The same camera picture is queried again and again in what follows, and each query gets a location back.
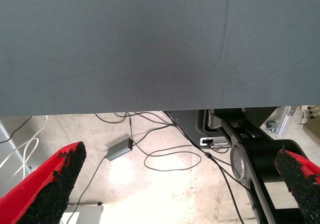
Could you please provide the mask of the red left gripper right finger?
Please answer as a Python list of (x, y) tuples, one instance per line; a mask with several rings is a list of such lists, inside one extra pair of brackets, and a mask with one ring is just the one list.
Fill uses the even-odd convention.
[(320, 167), (308, 158), (281, 148), (275, 168), (298, 204), (307, 224), (320, 222)]

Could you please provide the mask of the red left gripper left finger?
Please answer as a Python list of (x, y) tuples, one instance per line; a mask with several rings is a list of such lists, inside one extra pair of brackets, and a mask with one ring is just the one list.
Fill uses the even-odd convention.
[(0, 222), (58, 224), (86, 155), (83, 142), (59, 149), (0, 199)]

